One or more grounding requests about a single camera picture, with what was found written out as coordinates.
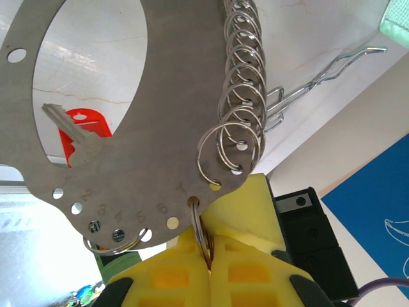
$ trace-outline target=key blade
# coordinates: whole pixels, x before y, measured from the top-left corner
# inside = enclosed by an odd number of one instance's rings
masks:
[[[74,142],[80,143],[85,138],[87,131],[74,124],[61,106],[57,104],[43,104],[42,109],[57,127],[64,131]]]

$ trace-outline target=silver key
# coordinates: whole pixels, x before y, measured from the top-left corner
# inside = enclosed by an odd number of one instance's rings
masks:
[[[44,104],[44,113],[72,139],[74,153],[68,158],[71,167],[76,167],[94,158],[102,149],[104,139],[94,132],[87,131],[74,124],[65,110],[56,104]]]

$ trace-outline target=red key tag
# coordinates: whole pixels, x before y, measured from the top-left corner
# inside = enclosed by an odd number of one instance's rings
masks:
[[[110,138],[112,136],[111,130],[109,130],[108,124],[104,116],[98,111],[92,109],[78,108],[72,109],[66,112],[66,114],[73,120],[74,124],[81,126],[81,128],[90,132],[95,132],[101,138]],[[70,139],[65,132],[58,129],[61,143],[65,153],[65,159],[68,167],[71,167],[68,163],[68,159],[75,151],[72,146],[72,139]]]

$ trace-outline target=blue poster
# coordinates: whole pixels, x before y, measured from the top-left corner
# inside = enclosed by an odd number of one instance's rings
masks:
[[[388,276],[409,278],[409,134],[323,201]]]

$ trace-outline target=yellow foam block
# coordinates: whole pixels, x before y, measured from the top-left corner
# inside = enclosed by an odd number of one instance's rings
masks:
[[[209,307],[207,265],[194,232],[180,235],[178,245],[115,275],[109,283],[132,278],[122,307]]]
[[[237,240],[216,236],[211,307],[304,307],[289,277],[303,270]]]
[[[214,201],[202,214],[212,235],[226,235],[260,251],[286,251],[264,174],[251,175],[236,191]]]

